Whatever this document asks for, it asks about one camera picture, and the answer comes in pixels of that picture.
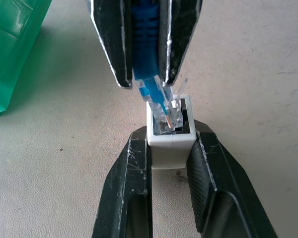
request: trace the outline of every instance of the scratch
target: scratch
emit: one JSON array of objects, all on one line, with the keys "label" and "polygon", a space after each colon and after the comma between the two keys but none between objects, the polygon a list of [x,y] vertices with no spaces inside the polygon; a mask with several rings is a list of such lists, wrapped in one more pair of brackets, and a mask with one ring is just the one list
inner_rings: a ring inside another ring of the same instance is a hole
[{"label": "scratch", "polygon": [[123,185],[120,187],[120,196],[122,198],[122,202],[120,204],[119,207],[119,213],[118,213],[118,219],[119,219],[119,223],[118,223],[118,230],[120,230],[120,221],[121,221],[121,215],[123,212],[123,205],[124,205],[124,195],[125,195],[125,186],[126,186],[126,178],[127,178],[127,172],[128,172],[128,160],[129,160],[129,155],[130,155],[130,144],[131,144],[131,138],[133,137],[133,134],[131,133],[129,141],[128,141],[128,150],[127,150],[127,161],[126,161],[126,169],[125,169],[125,176],[124,176],[124,183]]},{"label": "scratch", "polygon": [[212,152],[216,147],[218,147],[220,144],[217,144],[217,145],[210,145],[211,149],[210,149],[210,152]]},{"label": "scratch", "polygon": [[289,130],[289,129],[288,129],[289,126],[290,126],[290,125],[283,125],[283,126],[278,126],[277,128],[279,128],[279,129]]},{"label": "scratch", "polygon": [[293,95],[298,92],[298,89],[294,89],[293,91],[290,92],[290,97],[293,97]]},{"label": "scratch", "polygon": [[289,58],[293,52],[295,52],[295,50],[298,48],[298,43],[295,45],[295,47],[292,49],[292,51],[288,54],[288,56],[286,56],[286,58]]},{"label": "scratch", "polygon": [[286,37],[284,39],[277,39],[277,40],[274,40],[274,41],[270,41],[270,42],[261,44],[259,47],[275,45],[275,44],[283,43],[283,42],[292,42],[292,41],[295,41],[296,39],[298,39],[298,36],[295,36],[295,37]]},{"label": "scratch", "polygon": [[145,187],[147,182],[147,137],[145,138],[145,172],[144,172]]},{"label": "scratch", "polygon": [[137,171],[139,171],[141,174],[143,173],[143,171],[145,170],[145,169],[140,169],[139,168],[139,166],[134,166],[133,164],[130,164],[130,163],[128,163],[128,165],[130,165],[131,167],[133,167],[133,169],[128,169],[128,170],[137,170]]},{"label": "scratch", "polygon": [[279,73],[276,73],[276,74],[287,74],[287,75],[292,75],[294,73],[298,73],[298,70],[295,70],[295,71],[291,71],[291,72],[279,72]]},{"label": "scratch", "polygon": [[110,188],[113,188],[113,181],[111,180],[111,177],[108,180],[108,185],[110,186]]},{"label": "scratch", "polygon": [[197,133],[197,137],[198,137],[198,139],[199,139],[199,144],[200,144],[200,147],[201,147],[201,150],[202,150],[202,153],[203,153],[203,157],[204,157],[204,160],[205,160],[205,164],[206,164],[206,166],[207,166],[207,168],[208,168],[208,172],[209,172],[209,176],[210,176],[210,178],[211,178],[212,185],[213,185],[213,187],[214,187],[214,190],[217,191],[218,188],[217,188],[217,186],[216,186],[216,184],[215,184],[213,175],[212,175],[212,173],[211,173],[210,165],[209,165],[209,163],[208,163],[207,154],[206,154],[206,152],[205,152],[204,145],[202,144],[202,139],[201,139],[200,132],[199,132],[198,130],[196,130],[196,133]]}]

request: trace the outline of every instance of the clamp jaw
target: clamp jaw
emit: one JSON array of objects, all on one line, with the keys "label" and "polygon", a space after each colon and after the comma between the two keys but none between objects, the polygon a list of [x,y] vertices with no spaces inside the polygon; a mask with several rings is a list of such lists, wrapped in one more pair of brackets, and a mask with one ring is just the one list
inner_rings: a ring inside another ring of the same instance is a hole
[{"label": "clamp jaw", "polygon": [[[245,170],[204,123],[187,174],[197,232],[204,238],[276,238]],[[93,238],[151,238],[151,151],[146,126],[134,131],[107,175]]]},{"label": "clamp jaw", "polygon": [[[91,19],[106,53],[117,84],[132,87],[132,6],[143,0],[88,0]],[[181,68],[202,0],[151,0],[159,3],[158,71],[173,85]]]}]

